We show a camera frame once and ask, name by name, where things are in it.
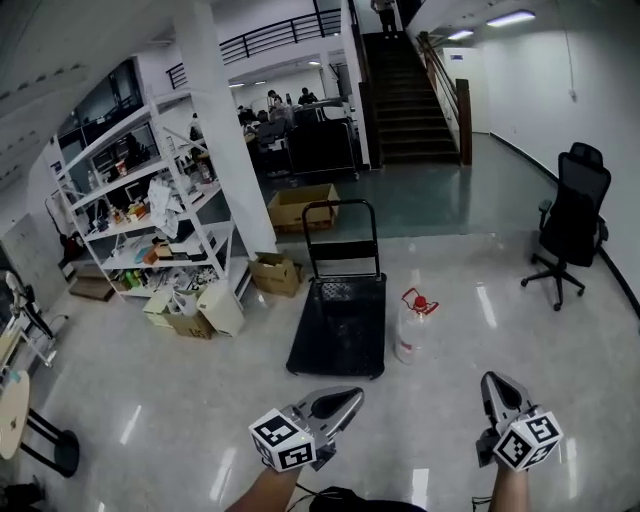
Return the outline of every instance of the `white metal shelving unit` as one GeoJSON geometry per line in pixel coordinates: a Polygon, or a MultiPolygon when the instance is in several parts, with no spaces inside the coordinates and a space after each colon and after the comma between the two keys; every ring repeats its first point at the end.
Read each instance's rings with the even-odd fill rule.
{"type": "MultiPolygon", "coordinates": [[[[146,105],[138,109],[136,112],[115,125],[87,146],[59,173],[55,174],[55,171],[52,172],[55,174],[54,177],[58,183],[58,188],[62,193],[62,197],[65,200],[69,212],[71,213],[76,229],[81,233],[87,249],[102,270],[105,278],[108,279],[108,273],[112,270],[212,266],[218,278],[228,282],[230,290],[239,301],[249,284],[250,274],[247,257],[231,256],[231,242],[235,230],[233,218],[223,222],[204,225],[198,218],[198,212],[221,191],[220,184],[218,180],[215,180],[213,184],[203,187],[201,189],[203,196],[192,203],[189,195],[182,186],[181,180],[178,179],[179,176],[182,175],[182,171],[178,168],[171,151],[167,147],[166,136],[164,133],[166,132],[168,134],[175,135],[193,147],[204,149],[200,146],[202,141],[188,141],[185,137],[180,136],[168,127],[164,126],[160,119],[160,115],[162,113],[173,108],[175,105],[188,100],[190,96],[191,91],[183,89],[158,96],[156,98],[147,98],[146,105]],[[129,170],[126,176],[118,178],[110,183],[104,183],[100,173],[96,172],[92,158],[98,155],[110,144],[113,144],[124,137],[127,133],[145,125],[146,123],[149,123],[149,126],[151,127],[151,132],[156,140],[160,155],[141,164],[137,168],[129,170]],[[89,166],[93,169],[94,176],[96,177],[99,185],[97,189],[89,193],[79,191],[73,185],[71,180],[70,171],[82,161],[89,162],[89,166]],[[185,211],[178,214],[178,221],[191,222],[193,224],[194,231],[198,235],[200,243],[204,247],[206,253],[206,258],[204,260],[158,260],[153,265],[136,263],[136,255],[140,249],[149,246],[151,239],[155,235],[146,234],[142,236],[128,237],[127,233],[153,228],[154,226],[151,222],[150,214],[145,215],[137,222],[121,223],[114,227],[110,227],[105,231],[85,233],[81,226],[82,223],[78,218],[78,214],[80,212],[84,212],[88,208],[97,205],[97,202],[101,200],[104,200],[109,204],[108,198],[106,197],[106,194],[109,192],[135,183],[141,178],[164,171],[165,169],[168,170],[173,177],[176,188],[178,189],[178,193],[185,207],[185,211]],[[73,202],[71,202],[67,197],[68,193],[74,198],[73,202]],[[117,255],[111,255],[107,259],[103,260],[98,256],[91,244],[92,242],[109,237],[115,237],[114,246],[118,245],[118,242],[124,239],[124,246],[118,251],[117,255]],[[226,255],[225,257],[220,258],[220,253],[223,248],[226,248],[226,255]]],[[[157,291],[157,288],[142,286],[132,288],[128,291],[119,291],[115,287],[114,289],[122,297],[151,297],[157,291]]]]}

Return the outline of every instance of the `black mesh chair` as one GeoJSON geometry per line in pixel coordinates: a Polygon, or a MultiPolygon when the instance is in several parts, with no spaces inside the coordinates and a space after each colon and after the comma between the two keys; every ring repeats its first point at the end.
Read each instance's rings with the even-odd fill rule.
{"type": "Polygon", "coordinates": [[[584,142],[574,142],[571,146],[570,153],[579,158],[589,160],[596,165],[604,165],[602,153],[600,152],[600,150],[594,148],[593,146],[589,146],[589,144],[585,144],[584,142]]]}
{"type": "Polygon", "coordinates": [[[547,270],[526,277],[520,283],[527,286],[529,281],[555,278],[558,287],[558,302],[553,305],[555,311],[562,308],[563,279],[579,288],[579,296],[584,294],[584,285],[566,272],[567,264],[590,267],[596,251],[602,242],[609,238],[607,226],[598,212],[611,184],[611,173],[601,163],[597,163],[598,155],[599,161],[602,162],[602,154],[599,151],[580,154],[581,156],[573,153],[560,155],[560,182],[556,201],[553,207],[548,199],[538,206],[541,213],[540,244],[556,256],[558,262],[553,264],[534,254],[531,263],[539,261],[547,270]]]}

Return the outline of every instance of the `cart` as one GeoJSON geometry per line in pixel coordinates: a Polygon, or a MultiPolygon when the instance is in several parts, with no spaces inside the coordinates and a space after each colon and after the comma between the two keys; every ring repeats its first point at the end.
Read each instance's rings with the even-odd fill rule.
{"type": "Polygon", "coordinates": [[[387,276],[380,272],[375,212],[364,199],[311,203],[302,212],[313,266],[311,288],[298,325],[287,370],[339,377],[384,372],[387,276]],[[371,217],[370,240],[311,243],[307,213],[313,208],[362,204],[371,217]],[[319,275],[317,262],[374,258],[375,274],[319,275]]]}

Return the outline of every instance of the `shelf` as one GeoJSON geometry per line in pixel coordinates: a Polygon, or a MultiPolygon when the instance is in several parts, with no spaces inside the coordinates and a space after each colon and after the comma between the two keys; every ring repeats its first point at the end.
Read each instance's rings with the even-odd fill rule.
{"type": "MultiPolygon", "coordinates": [[[[158,111],[163,113],[174,105],[184,101],[191,95],[191,91],[189,89],[181,89],[178,91],[173,91],[168,94],[163,94],[162,96],[157,96],[153,98],[153,101],[156,103],[158,107],[158,111]]],[[[71,162],[67,164],[67,166],[56,176],[58,180],[62,179],[63,176],[66,176],[69,171],[75,167],[79,162],[91,158],[97,155],[104,147],[109,144],[113,144],[118,139],[124,137],[127,133],[133,131],[135,128],[142,126],[145,123],[148,123],[151,120],[151,109],[148,105],[144,105],[136,110],[133,114],[131,114],[126,119],[123,119],[118,124],[116,124],[113,128],[106,131],[100,137],[98,137],[95,141],[89,144],[84,150],[76,156],[71,162]]]]}
{"type": "Polygon", "coordinates": [[[131,288],[131,290],[126,290],[124,292],[118,293],[120,295],[124,295],[125,297],[142,297],[145,299],[150,299],[151,297],[153,297],[153,294],[156,293],[156,290],[152,290],[144,286],[138,286],[137,288],[131,288]]]}
{"type": "Polygon", "coordinates": [[[131,169],[129,174],[123,176],[122,178],[118,178],[107,185],[94,190],[90,194],[84,196],[80,201],[77,201],[71,205],[73,210],[77,210],[78,208],[82,208],[84,205],[89,204],[92,201],[95,201],[99,197],[104,196],[105,194],[116,190],[117,188],[123,187],[132,183],[134,181],[139,180],[140,178],[144,178],[149,174],[153,174],[154,172],[161,171],[167,167],[167,163],[162,160],[160,157],[152,158],[151,160],[141,164],[138,167],[134,167],[131,169]]]}
{"type": "MultiPolygon", "coordinates": [[[[229,239],[231,234],[232,221],[216,222],[215,224],[205,224],[202,226],[205,233],[211,231],[216,239],[216,245],[213,248],[214,253],[218,253],[225,242],[229,239]]],[[[102,263],[103,270],[124,270],[131,268],[164,268],[164,267],[197,267],[204,265],[211,265],[209,260],[203,261],[191,261],[191,260],[176,260],[176,261],[156,261],[153,265],[147,265],[146,263],[136,263],[136,255],[143,247],[150,247],[151,240],[155,237],[154,234],[144,235],[142,237],[130,238],[125,242],[125,247],[122,249],[118,257],[109,257],[104,263],[102,263]]]]}
{"type": "MultiPolygon", "coordinates": [[[[202,189],[203,197],[191,204],[191,208],[197,213],[200,209],[206,205],[215,195],[220,192],[220,183],[216,180],[212,185],[207,185],[202,189]]],[[[183,212],[178,214],[178,221],[189,220],[189,213],[183,212]]],[[[137,222],[127,222],[126,224],[120,223],[113,228],[106,229],[105,231],[99,231],[96,233],[90,233],[84,237],[87,242],[93,240],[99,240],[101,238],[107,238],[110,236],[121,235],[123,233],[129,233],[130,231],[138,231],[140,229],[148,229],[155,227],[151,222],[151,214],[147,213],[142,220],[137,222]]]]}
{"type": "MultiPolygon", "coordinates": [[[[246,256],[234,256],[231,258],[231,271],[229,275],[229,288],[236,294],[238,299],[242,297],[249,281],[251,281],[251,273],[249,273],[249,261],[246,256]]],[[[150,299],[153,294],[159,290],[171,290],[170,285],[164,285],[159,288],[147,288],[144,286],[138,286],[137,288],[131,288],[131,290],[118,292],[125,297],[141,297],[150,299]]]]}

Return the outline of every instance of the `chair base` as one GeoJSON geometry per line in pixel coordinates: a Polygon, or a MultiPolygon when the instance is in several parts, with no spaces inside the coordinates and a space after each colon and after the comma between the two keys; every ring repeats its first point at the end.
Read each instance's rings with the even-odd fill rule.
{"type": "Polygon", "coordinates": [[[532,264],[535,264],[538,261],[542,263],[545,267],[547,267],[548,270],[545,270],[543,272],[538,272],[537,274],[534,274],[529,277],[525,277],[522,281],[520,281],[520,284],[522,285],[522,287],[525,287],[527,286],[527,284],[529,284],[529,281],[537,281],[538,279],[553,277],[556,280],[556,287],[558,288],[558,302],[556,302],[553,305],[554,311],[560,311],[562,309],[562,303],[564,301],[564,297],[562,294],[563,279],[565,279],[566,281],[569,281],[571,284],[574,284],[575,286],[578,287],[578,297],[582,297],[584,295],[585,286],[566,271],[567,269],[566,261],[560,260],[558,261],[558,263],[554,265],[549,260],[546,260],[542,256],[538,256],[537,254],[534,254],[533,256],[531,256],[532,264]]]}

